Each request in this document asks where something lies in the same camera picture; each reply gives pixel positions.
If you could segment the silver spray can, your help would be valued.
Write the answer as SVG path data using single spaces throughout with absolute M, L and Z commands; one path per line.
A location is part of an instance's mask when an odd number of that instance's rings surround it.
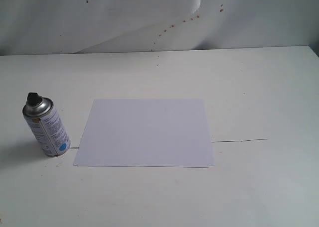
M 30 92 L 22 114 L 45 155 L 60 156 L 69 149 L 70 138 L 50 98 Z

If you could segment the white backdrop paper sheet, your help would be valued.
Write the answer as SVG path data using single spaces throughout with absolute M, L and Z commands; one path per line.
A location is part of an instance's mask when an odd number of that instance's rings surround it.
M 1 55 L 299 45 L 319 0 L 0 0 Z

